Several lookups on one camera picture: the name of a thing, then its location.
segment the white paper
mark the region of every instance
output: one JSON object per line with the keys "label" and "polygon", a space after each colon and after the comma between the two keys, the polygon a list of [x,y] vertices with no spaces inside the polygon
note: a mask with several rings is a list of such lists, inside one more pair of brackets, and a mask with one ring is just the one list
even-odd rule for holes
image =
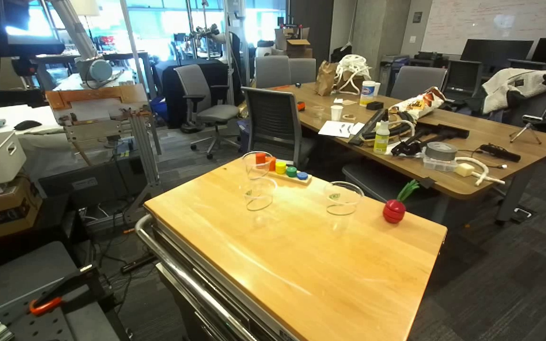
{"label": "white paper", "polygon": [[357,134],[364,126],[364,123],[355,123],[355,125],[353,125],[351,128],[351,135]]}
{"label": "white paper", "polygon": [[353,123],[342,121],[326,121],[319,130],[319,135],[336,136],[348,138],[351,136]]}

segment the paper cup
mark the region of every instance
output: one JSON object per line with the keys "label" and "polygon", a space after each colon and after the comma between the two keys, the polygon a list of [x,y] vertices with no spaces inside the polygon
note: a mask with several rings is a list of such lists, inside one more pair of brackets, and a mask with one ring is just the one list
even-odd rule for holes
{"label": "paper cup", "polygon": [[340,121],[340,118],[343,114],[343,106],[331,106],[332,110],[332,121]]}

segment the clear plastic cup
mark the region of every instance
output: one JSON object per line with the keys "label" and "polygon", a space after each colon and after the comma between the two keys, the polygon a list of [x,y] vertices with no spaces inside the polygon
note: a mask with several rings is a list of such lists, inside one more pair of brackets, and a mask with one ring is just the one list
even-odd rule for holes
{"label": "clear plastic cup", "polygon": [[343,115],[343,106],[331,106],[330,110],[332,110],[332,121],[340,121]]}
{"label": "clear plastic cup", "polygon": [[326,108],[324,108],[323,106],[314,106],[313,107],[313,114],[315,114],[316,118],[322,118],[324,110],[326,110]]}
{"label": "clear plastic cup", "polygon": [[277,183],[269,178],[252,179],[241,185],[240,190],[246,200],[247,210],[260,211],[273,202]]}
{"label": "clear plastic cup", "polygon": [[[262,162],[262,160],[257,160],[256,155],[263,153],[265,158],[269,158],[268,161]],[[246,174],[248,179],[259,179],[269,173],[271,167],[271,158],[273,155],[267,152],[250,152],[245,153],[241,160],[246,167]]]}
{"label": "clear plastic cup", "polygon": [[334,181],[323,189],[328,201],[326,211],[333,215],[349,215],[355,212],[364,192],[356,185],[344,181]]}

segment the wooden table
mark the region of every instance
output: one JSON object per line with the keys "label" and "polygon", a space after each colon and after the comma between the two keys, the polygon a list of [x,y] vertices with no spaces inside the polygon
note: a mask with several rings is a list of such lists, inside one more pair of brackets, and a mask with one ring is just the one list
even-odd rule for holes
{"label": "wooden table", "polygon": [[446,227],[412,214],[390,224],[370,198],[353,215],[330,215],[327,182],[317,178],[308,186],[276,179],[273,203],[249,212],[245,178],[236,160],[145,206],[218,281],[240,289],[236,299],[279,323],[274,332],[301,341],[408,337]]}
{"label": "wooden table", "polygon": [[[294,93],[297,101],[303,101],[306,104],[306,110],[299,113],[300,122],[303,126],[318,132],[323,124],[331,119],[330,109],[335,97],[321,97],[315,93],[315,84],[303,84],[300,88],[295,86],[275,88],[277,91],[285,91]],[[340,94],[336,96],[340,99],[351,99],[353,101],[359,101],[356,95]],[[391,99],[389,97],[378,96],[377,101],[383,102],[385,108],[389,108],[394,104],[401,102],[399,99]],[[314,114],[313,106],[324,106],[326,108],[323,118],[317,118]],[[352,104],[346,106],[343,109],[344,114],[353,114],[357,117],[356,121],[366,123],[375,112],[367,110],[359,106],[359,104]],[[431,123],[434,125],[444,124],[449,126],[456,126],[462,129],[470,130],[469,138],[461,139],[455,138],[446,141],[452,145],[455,145],[458,149],[464,149],[472,151],[477,149],[482,144],[492,143],[500,145],[507,149],[511,153],[517,153],[522,156],[520,162],[508,162],[499,158],[492,157],[487,153],[477,154],[476,158],[486,164],[507,164],[507,169],[490,169],[490,175],[499,179],[508,179],[513,177],[514,181],[512,186],[514,188],[509,200],[505,200],[505,209],[501,207],[502,213],[497,217],[499,220],[507,221],[510,217],[511,211],[516,207],[519,197],[525,185],[529,182],[531,177],[531,171],[533,170],[533,164],[539,162],[546,157],[546,133],[537,132],[542,144],[537,144],[537,141],[530,134],[524,134],[514,143],[509,143],[509,134],[518,130],[517,127],[505,125],[487,119],[470,117],[455,112],[449,112],[446,110],[436,109],[431,114],[419,119],[419,122]],[[494,183],[484,181],[480,186],[475,186],[473,177],[461,177],[453,172],[439,172],[437,170],[425,169],[422,165],[421,159],[416,158],[401,158],[393,157],[391,155],[379,155],[372,151],[371,147],[357,147],[355,145],[348,144],[347,138],[333,138],[336,142],[373,159],[376,162],[380,162],[385,166],[394,169],[397,172],[403,173],[413,179],[421,180],[430,178],[435,183],[433,188],[444,194],[444,199],[471,199],[475,196],[479,196],[486,190],[490,189]],[[460,151],[459,156],[469,157],[472,153]],[[522,179],[518,179],[518,175],[523,175]]]}

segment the red radish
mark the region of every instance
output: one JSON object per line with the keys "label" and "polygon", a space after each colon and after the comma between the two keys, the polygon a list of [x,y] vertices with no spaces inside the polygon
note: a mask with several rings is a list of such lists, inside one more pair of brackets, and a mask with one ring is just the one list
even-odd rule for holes
{"label": "red radish", "polygon": [[403,201],[418,187],[419,183],[416,180],[412,180],[401,189],[401,192],[397,195],[397,199],[391,199],[386,202],[383,209],[383,217],[387,222],[393,224],[401,222],[403,216],[406,214],[406,207]]}

